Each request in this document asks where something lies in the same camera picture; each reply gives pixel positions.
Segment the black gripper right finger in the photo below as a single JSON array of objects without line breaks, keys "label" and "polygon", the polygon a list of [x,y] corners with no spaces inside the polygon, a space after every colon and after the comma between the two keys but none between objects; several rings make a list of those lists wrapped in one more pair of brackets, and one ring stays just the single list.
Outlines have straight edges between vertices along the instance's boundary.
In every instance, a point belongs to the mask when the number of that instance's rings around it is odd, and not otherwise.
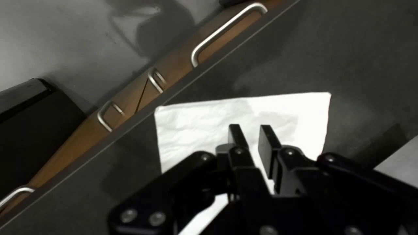
[{"label": "black gripper right finger", "polygon": [[270,178],[277,178],[281,173],[279,154],[283,145],[271,125],[260,126],[258,148],[267,176]]}]

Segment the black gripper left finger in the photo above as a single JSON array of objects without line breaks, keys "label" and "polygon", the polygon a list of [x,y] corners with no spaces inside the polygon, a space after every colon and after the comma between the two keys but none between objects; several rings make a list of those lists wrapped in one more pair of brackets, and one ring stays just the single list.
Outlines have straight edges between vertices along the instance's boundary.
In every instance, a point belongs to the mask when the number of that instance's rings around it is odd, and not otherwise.
[{"label": "black gripper left finger", "polygon": [[250,147],[240,124],[229,125],[229,142],[233,145],[230,150],[232,164],[234,167],[253,167]]}]

